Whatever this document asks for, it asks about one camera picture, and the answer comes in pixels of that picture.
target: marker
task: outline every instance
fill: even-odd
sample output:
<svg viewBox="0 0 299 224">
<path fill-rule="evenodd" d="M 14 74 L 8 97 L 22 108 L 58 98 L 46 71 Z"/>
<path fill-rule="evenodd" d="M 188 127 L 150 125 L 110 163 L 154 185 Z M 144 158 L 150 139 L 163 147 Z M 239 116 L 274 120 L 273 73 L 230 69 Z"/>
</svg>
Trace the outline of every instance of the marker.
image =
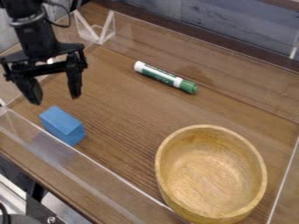
<svg viewBox="0 0 299 224">
<path fill-rule="evenodd" d="M 184 80 L 183 78 L 175 76 L 171 73 L 167 73 L 164 70 L 162 70 L 154 66 L 147 65 L 142 61 L 138 61 L 135 63 L 135 70 L 140 74 L 159 80 L 160 82 L 168 84 L 170 86 L 174 86 L 174 87 L 182 89 L 191 95 L 195 94 L 198 91 L 196 83 L 194 83 L 192 81 Z"/>
</svg>

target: blue cube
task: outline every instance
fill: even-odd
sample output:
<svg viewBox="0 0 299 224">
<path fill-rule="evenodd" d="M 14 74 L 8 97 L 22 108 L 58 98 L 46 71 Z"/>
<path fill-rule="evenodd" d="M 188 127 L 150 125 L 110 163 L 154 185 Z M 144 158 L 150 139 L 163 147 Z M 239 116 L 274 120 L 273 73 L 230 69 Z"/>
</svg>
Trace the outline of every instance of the blue cube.
<svg viewBox="0 0 299 224">
<path fill-rule="evenodd" d="M 40 119 L 44 129 L 71 146 L 87 135 L 82 122 L 56 106 L 40 114 Z"/>
</svg>

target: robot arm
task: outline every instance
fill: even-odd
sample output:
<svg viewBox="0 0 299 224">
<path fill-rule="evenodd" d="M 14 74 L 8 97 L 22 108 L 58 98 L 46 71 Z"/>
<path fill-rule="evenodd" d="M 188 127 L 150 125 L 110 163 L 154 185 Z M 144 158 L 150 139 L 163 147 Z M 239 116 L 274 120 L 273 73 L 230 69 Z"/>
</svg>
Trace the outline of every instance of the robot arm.
<svg viewBox="0 0 299 224">
<path fill-rule="evenodd" d="M 36 105 L 43 101 L 43 90 L 36 76 L 44 74 L 67 73 L 70 94 L 75 99 L 80 97 L 82 72 L 88 67 L 84 56 L 84 45 L 60 43 L 56 39 L 52 22 L 48 19 L 43 3 L 47 0 L 0 0 L 0 7 L 7 10 L 12 18 L 23 50 L 0 58 L 4 67 L 4 77 L 12 81 L 23 92 L 28 101 Z M 67 60 L 54 64 L 39 65 L 50 58 L 67 54 Z"/>
</svg>

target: green marker cap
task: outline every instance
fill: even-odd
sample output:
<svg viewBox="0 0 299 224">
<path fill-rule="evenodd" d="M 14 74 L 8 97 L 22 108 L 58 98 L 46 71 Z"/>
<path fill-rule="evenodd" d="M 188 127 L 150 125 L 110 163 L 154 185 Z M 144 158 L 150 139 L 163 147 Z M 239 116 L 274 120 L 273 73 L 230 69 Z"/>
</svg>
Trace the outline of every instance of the green marker cap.
<svg viewBox="0 0 299 224">
<path fill-rule="evenodd" d="M 188 92 L 191 95 L 195 94 L 198 92 L 198 85 L 196 83 L 188 81 L 188 80 L 183 80 L 182 81 L 182 85 L 180 85 L 180 89 L 186 92 Z"/>
</svg>

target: bowl rim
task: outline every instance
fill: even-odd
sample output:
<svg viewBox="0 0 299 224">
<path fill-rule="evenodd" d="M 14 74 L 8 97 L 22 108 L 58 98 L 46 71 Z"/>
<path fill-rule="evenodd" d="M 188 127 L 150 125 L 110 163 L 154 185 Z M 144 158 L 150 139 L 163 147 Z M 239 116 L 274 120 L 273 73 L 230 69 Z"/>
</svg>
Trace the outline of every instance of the bowl rim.
<svg viewBox="0 0 299 224">
<path fill-rule="evenodd" d="M 174 196 L 172 192 L 168 190 L 168 187 L 167 187 L 167 185 L 164 183 L 164 179 L 163 179 L 163 176 L 162 176 L 162 173 L 160 173 L 160 170 L 162 170 L 160 160 L 162 160 L 164 146 L 174 139 L 174 137 L 176 137 L 184 131 L 187 131 L 187 130 L 195 130 L 195 129 L 215 129 L 215 130 L 225 131 L 229 134 L 231 134 L 233 136 L 235 136 L 247 145 L 247 147 L 254 152 L 254 154 L 257 156 L 257 160 L 258 160 L 259 166 L 261 166 L 262 183 L 261 183 L 259 190 L 257 192 L 255 198 L 247 203 L 247 205 L 245 205 L 237 211 L 234 211 L 231 213 L 227 213 L 225 215 L 215 215 L 215 216 L 213 216 L 207 212 L 203 212 L 202 210 L 192 208 L 184 202 L 182 202 L 180 200 L 178 200 L 176 197 Z M 155 176 L 156 176 L 156 180 L 158 180 L 158 185 L 162 187 L 163 193 L 172 200 L 172 202 L 179 207 L 182 207 L 184 210 L 187 210 L 188 213 L 192 213 L 195 216 L 200 216 L 200 217 L 206 217 L 206 218 L 211 218 L 211 219 L 229 219 L 229 218 L 234 218 L 234 217 L 238 217 L 241 215 L 247 214 L 257 207 L 259 201 L 262 200 L 262 198 L 265 196 L 266 190 L 267 190 L 267 166 L 266 166 L 266 163 L 265 163 L 265 159 L 262 158 L 262 156 L 261 156 L 261 154 L 258 152 L 257 147 L 254 146 L 254 144 L 241 134 L 238 134 L 233 130 L 230 130 L 227 128 L 223 128 L 223 127 L 221 127 L 218 125 L 198 124 L 198 125 L 188 126 L 186 128 L 178 129 L 163 140 L 163 143 L 160 144 L 159 149 L 158 149 L 158 152 L 156 152 L 156 155 L 155 155 Z"/>
</svg>

